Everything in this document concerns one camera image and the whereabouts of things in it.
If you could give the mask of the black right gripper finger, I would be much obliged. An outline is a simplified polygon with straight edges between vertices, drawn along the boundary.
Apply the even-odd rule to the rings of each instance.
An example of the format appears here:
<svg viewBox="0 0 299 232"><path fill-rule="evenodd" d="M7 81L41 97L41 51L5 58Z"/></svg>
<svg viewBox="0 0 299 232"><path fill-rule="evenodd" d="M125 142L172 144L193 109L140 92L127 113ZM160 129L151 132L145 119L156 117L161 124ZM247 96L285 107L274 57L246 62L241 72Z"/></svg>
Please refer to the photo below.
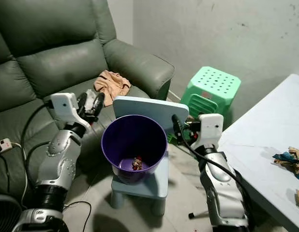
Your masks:
<svg viewBox="0 0 299 232"><path fill-rule="evenodd" d="M173 114L171 120L173 124L174 137L177 141L177 144L183 144L183 142L185 142L185 139L183 137L182 126L178 116Z"/></svg>

